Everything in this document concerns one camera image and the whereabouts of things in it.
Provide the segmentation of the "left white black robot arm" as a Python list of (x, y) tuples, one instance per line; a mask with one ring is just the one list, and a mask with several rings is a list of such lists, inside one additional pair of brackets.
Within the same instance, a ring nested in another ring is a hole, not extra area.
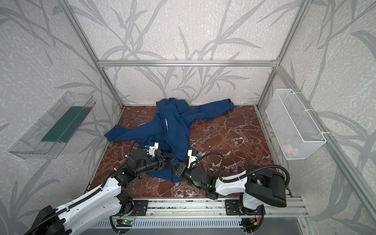
[(126, 162), (115, 169), (96, 188), (66, 204), (40, 210), (28, 235), (79, 235), (103, 219), (122, 209), (132, 211), (133, 199), (127, 193), (139, 179), (150, 171), (161, 171), (175, 157), (159, 150), (136, 149)]

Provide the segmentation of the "green mat in tray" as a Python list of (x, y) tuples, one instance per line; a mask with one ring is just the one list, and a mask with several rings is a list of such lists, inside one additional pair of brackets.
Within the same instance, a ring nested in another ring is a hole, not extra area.
[(43, 137), (42, 142), (68, 143), (92, 107), (71, 107)]

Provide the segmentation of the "aluminium frame struts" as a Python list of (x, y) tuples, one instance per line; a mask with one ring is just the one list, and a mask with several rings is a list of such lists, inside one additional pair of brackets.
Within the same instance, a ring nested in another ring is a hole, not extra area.
[(88, 53), (95, 66), (95, 69), (99, 72), (101, 78), (117, 99), (119, 98), (119, 95), (115, 91), (115, 88), (107, 75), (104, 73), (104, 67), (272, 67), (273, 70), (265, 85), (261, 95), (261, 100), (264, 100), (265, 93), (270, 88), (275, 75), (279, 74), (284, 81), (284, 84), (297, 94), (299, 100), (305, 107), (310, 109), (313, 121), (317, 124), (318, 128), (323, 131), (323, 134), (326, 137), (327, 142), (325, 147), (327, 151), (371, 218), (376, 218), (376, 195), (365, 182), (358, 170), (356, 170), (350, 159), (345, 155), (345, 152), (335, 139), (335, 136), (329, 132), (328, 127), (321, 121), (318, 113), (313, 110), (308, 100), (302, 93), (300, 93), (299, 88), (282, 66), (283, 58), (286, 56), (287, 50), (289, 49), (293, 38), (296, 36), (298, 28), (301, 26), (306, 14), (308, 13), (308, 9), (312, 4), (311, 1), (301, 1), (297, 15), (294, 18), (291, 29), (289, 30), (287, 38), (282, 46), (282, 50), (274, 60), (99, 60), (69, 2), (58, 1), (57, 3), (59, 9), (66, 16), (76, 36), (84, 46), (85, 51)]

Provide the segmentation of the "pink object in basket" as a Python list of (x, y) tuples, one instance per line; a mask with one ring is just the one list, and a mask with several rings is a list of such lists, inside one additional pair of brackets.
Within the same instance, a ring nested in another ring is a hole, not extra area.
[(288, 155), (288, 156), (295, 156), (295, 155), (298, 154), (298, 149), (296, 147), (292, 146), (291, 144), (283, 145), (282, 149), (283, 149), (285, 155)]

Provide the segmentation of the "clear plastic wall tray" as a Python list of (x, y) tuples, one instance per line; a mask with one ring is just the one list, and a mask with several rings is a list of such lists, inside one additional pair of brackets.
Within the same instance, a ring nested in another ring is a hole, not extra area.
[(67, 143), (42, 142), (43, 137), (73, 106), (93, 107), (92, 95), (66, 92), (64, 95), (9, 149), (22, 159), (56, 159)]

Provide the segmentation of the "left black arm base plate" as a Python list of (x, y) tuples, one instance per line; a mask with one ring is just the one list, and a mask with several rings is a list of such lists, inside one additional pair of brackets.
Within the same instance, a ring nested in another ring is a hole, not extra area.
[(146, 216), (148, 200), (133, 200), (122, 208), (124, 216)]

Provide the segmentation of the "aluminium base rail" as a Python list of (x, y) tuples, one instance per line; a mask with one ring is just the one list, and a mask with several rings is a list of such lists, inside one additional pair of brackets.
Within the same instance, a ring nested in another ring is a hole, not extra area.
[[(216, 201), (207, 198), (141, 198), (148, 200), (146, 216), (137, 218), (225, 218), (225, 217), (246, 217), (246, 215), (226, 215), (225, 200), (238, 198), (219, 198)], [(122, 215), (122, 208), (116, 205), (117, 198), (108, 199), (93, 210), (84, 211), (80, 204), (60, 217), (66, 222), (78, 222), (81, 219), (89, 221), (100, 221), (109, 218), (111, 215)]]

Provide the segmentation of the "blue zip jacket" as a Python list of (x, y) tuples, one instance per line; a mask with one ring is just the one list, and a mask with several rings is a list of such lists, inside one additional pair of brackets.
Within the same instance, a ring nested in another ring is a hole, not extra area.
[(230, 99), (191, 108), (183, 99), (163, 99), (152, 121), (134, 129), (114, 126), (104, 136), (109, 142), (140, 141), (143, 146), (158, 143), (163, 153), (175, 154), (175, 161), (186, 162), (190, 148), (191, 124), (217, 118), (235, 108)]

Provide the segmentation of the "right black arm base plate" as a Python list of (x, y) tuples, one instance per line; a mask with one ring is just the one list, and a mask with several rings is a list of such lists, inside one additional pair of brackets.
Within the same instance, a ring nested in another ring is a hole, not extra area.
[(226, 215), (265, 215), (264, 205), (258, 206), (256, 209), (248, 209), (244, 207), (239, 200), (225, 200)]

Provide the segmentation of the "green circuit board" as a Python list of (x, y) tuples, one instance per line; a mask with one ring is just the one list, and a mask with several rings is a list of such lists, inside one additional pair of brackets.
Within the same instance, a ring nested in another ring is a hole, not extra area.
[(117, 227), (132, 227), (134, 224), (133, 218), (117, 218), (116, 219), (116, 226)]

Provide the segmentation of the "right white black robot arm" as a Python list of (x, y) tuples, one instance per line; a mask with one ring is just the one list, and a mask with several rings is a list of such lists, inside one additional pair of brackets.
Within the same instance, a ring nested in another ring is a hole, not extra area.
[[(221, 158), (218, 175), (211, 176), (198, 166), (200, 160), (216, 155)], [(203, 156), (189, 150), (189, 163), (174, 161), (171, 167), (175, 175), (205, 192), (205, 197), (217, 200), (220, 196), (238, 193), (239, 214), (254, 212), (258, 207), (287, 207), (285, 190), (290, 182), (286, 168), (278, 164), (257, 166), (250, 164), (242, 173), (223, 177), (224, 156), (220, 153), (207, 153)]]

